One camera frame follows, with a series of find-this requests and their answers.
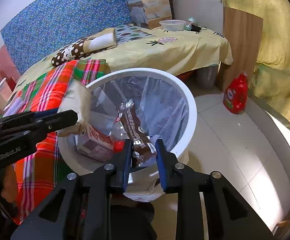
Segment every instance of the person's hand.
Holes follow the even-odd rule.
[[[15,201],[18,193],[16,172],[13,165],[5,168],[5,177],[3,179],[3,190],[0,195],[9,203]]]

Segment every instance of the pineapple print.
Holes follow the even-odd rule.
[[[152,44],[152,46],[156,45],[156,44],[160,44],[160,45],[164,45],[164,43],[169,43],[172,41],[177,41],[178,38],[160,38],[158,41],[151,41],[149,43],[146,44]]]

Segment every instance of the cardboard box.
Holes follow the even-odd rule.
[[[171,20],[169,0],[126,0],[133,24],[153,29],[160,21]]]
[[[106,162],[112,158],[113,142],[109,136],[96,130],[91,124],[86,124],[86,131],[82,135],[75,135],[78,153],[95,160]]]

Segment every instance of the yellow bedsheet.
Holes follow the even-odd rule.
[[[229,42],[211,30],[195,33],[167,32],[161,27],[153,30],[141,29],[155,37],[129,41],[85,59],[106,59],[111,72],[133,67],[148,67],[164,70],[175,76],[219,64],[219,61],[227,65],[232,64]],[[31,66],[19,79],[14,92],[23,89],[26,84],[51,70],[53,68],[51,59],[58,51]]]

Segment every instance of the plaid blanket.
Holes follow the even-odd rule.
[[[24,111],[45,111],[59,107],[72,79],[84,85],[104,75],[106,60],[73,60],[67,62],[29,83],[16,95],[25,105]],[[53,190],[59,180],[72,172],[61,158],[55,132],[37,144],[37,151],[15,163],[18,183],[16,205],[23,219]]]

